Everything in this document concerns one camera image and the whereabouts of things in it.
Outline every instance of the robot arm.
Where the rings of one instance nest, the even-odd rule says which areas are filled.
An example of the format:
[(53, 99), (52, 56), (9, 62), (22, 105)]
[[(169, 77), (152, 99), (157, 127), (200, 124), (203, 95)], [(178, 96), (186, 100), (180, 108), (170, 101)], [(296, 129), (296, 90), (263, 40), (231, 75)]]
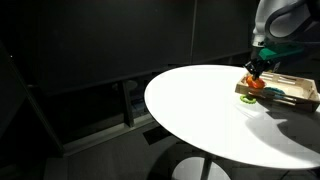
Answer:
[(245, 68), (259, 78), (281, 57), (301, 53), (294, 39), (305, 32), (320, 16), (320, 0), (261, 0), (253, 31), (251, 60)]

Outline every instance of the white round table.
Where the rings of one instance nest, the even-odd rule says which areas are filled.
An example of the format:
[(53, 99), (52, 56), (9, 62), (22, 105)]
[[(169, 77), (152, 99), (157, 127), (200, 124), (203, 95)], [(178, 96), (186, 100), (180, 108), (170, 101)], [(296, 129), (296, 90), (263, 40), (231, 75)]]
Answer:
[(246, 72), (219, 65), (164, 72), (148, 84), (146, 106), (165, 129), (208, 153), (262, 167), (319, 167), (320, 108), (243, 103), (235, 87)]

